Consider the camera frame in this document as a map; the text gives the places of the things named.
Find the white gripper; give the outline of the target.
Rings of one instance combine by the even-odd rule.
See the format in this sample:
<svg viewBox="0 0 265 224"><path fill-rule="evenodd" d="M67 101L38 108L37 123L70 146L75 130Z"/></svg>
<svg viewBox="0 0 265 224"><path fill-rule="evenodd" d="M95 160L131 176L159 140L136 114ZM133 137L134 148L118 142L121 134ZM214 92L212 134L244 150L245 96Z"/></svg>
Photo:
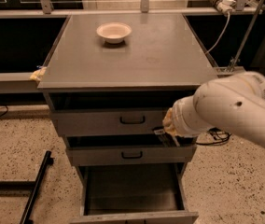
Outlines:
<svg viewBox="0 0 265 224"><path fill-rule="evenodd" d="M211 128L211 125L197 114L192 96L177 100L173 107L167 110L162 124L166 133L181 137L198 136Z"/></svg>

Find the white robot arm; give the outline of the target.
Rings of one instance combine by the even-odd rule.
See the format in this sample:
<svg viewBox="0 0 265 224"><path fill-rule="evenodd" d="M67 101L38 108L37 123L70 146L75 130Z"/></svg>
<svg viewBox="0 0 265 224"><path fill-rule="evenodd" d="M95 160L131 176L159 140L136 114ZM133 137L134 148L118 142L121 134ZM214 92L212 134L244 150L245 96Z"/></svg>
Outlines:
<svg viewBox="0 0 265 224"><path fill-rule="evenodd" d="M171 136L197 136L218 128L265 148L265 76L243 72L210 80L177 100L162 124Z"/></svg>

